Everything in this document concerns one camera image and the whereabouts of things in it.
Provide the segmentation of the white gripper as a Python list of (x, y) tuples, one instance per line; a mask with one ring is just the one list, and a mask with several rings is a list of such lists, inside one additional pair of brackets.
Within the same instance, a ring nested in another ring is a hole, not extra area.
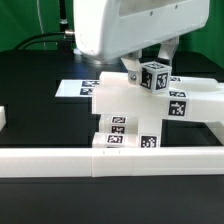
[(177, 36), (203, 27), (209, 9), (210, 0), (73, 0), (76, 45), (99, 61), (122, 56), (128, 81), (140, 84), (141, 49), (162, 42), (158, 60), (171, 66)]

